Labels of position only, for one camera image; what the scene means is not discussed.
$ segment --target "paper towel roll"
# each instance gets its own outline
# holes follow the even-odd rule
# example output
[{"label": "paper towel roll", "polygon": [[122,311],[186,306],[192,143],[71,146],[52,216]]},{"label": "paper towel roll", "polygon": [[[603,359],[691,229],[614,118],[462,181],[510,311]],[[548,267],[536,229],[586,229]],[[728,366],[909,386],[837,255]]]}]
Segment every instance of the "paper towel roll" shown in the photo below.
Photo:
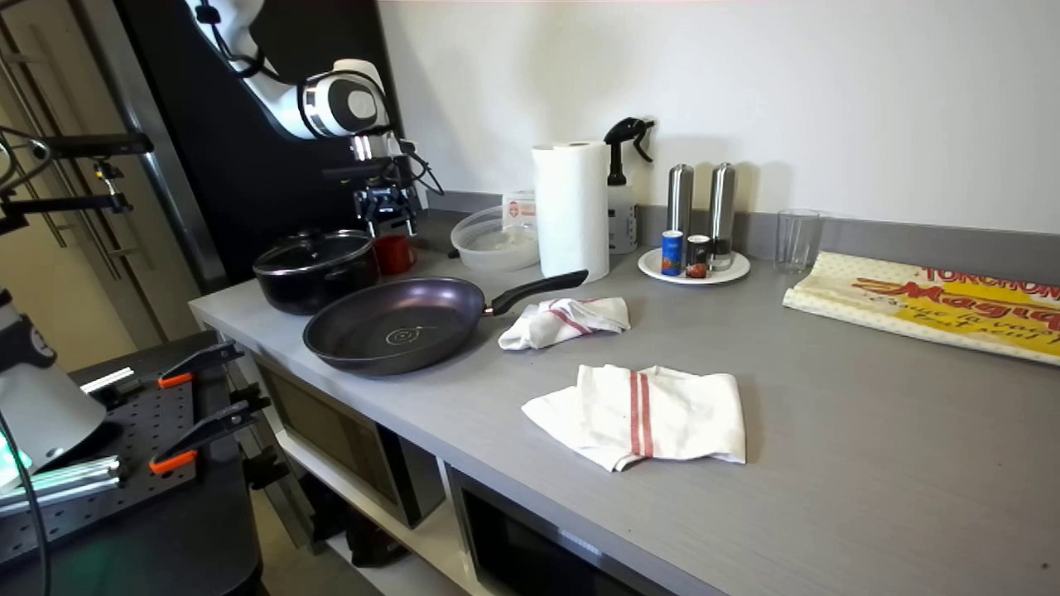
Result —
[{"label": "paper towel roll", "polygon": [[605,146],[562,143],[532,148],[539,276],[589,267],[608,276]]}]

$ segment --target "pot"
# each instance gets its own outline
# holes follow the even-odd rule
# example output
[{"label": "pot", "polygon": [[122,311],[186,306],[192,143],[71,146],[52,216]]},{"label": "pot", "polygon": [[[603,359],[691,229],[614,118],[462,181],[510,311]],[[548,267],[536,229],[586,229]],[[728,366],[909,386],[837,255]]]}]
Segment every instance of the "pot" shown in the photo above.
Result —
[{"label": "pot", "polygon": [[494,302],[464,277],[409,277],[347,296],[318,311],[303,342],[331,366],[405,374],[457,355],[481,318],[510,311],[528,296],[576,287],[589,273],[518,285]]},{"label": "pot", "polygon": [[255,258],[266,302],[277,311],[314,314],[379,281],[371,237],[359,229],[298,232]]}]

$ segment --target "white plate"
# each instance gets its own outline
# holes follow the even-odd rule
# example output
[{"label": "white plate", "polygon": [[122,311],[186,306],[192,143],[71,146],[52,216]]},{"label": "white plate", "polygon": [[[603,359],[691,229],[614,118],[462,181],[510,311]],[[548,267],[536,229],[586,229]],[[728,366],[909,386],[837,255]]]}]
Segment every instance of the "white plate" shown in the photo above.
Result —
[{"label": "white plate", "polygon": [[657,277],[657,281],[666,281],[666,285],[728,285],[728,281],[740,281],[753,273],[753,263],[740,250],[733,250],[733,264],[723,267],[723,273],[710,273],[706,277],[680,277],[680,276],[663,276],[663,247],[648,247],[646,255],[639,255],[639,273]]}]

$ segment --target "black frying pan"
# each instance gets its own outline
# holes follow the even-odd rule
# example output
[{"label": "black frying pan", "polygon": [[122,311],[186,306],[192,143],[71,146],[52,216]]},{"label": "black frying pan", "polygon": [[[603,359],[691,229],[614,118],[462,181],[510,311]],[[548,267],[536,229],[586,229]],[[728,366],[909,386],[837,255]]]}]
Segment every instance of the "black frying pan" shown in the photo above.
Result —
[{"label": "black frying pan", "polygon": [[339,298],[305,324],[305,348],[359,374],[419,370],[462,352],[477,322],[502,314],[528,296],[576,287],[589,273],[518,285],[494,302],[462,277],[410,277]]}]

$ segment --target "dish towel with red stripes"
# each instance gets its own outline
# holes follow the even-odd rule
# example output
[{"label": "dish towel with red stripes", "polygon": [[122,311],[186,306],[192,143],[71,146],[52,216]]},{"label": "dish towel with red stripes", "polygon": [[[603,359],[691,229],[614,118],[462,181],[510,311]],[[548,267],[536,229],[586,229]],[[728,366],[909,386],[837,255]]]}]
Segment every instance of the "dish towel with red stripes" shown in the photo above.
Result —
[{"label": "dish towel with red stripes", "polygon": [[542,352],[560,342],[586,333],[618,333],[629,330],[629,314],[622,298],[600,302],[536,302],[498,337],[499,352]]},{"label": "dish towel with red stripes", "polygon": [[637,461],[744,462],[733,374],[580,366],[572,386],[528,401],[523,415],[614,473]]}]

